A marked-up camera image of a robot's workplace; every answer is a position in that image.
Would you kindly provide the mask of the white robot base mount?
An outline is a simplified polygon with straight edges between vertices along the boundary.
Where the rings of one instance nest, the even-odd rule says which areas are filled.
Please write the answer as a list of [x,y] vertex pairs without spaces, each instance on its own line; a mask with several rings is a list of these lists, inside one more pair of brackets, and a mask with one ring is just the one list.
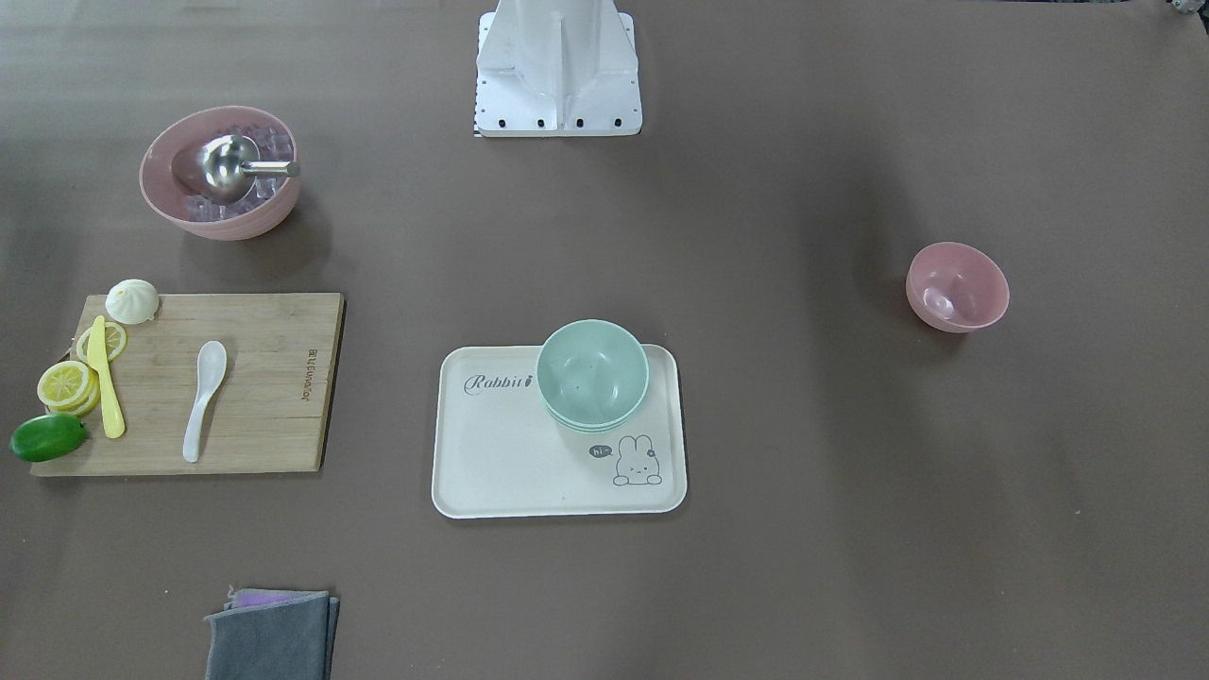
[[613,1],[501,1],[478,21],[472,129],[484,138],[636,136],[635,23]]

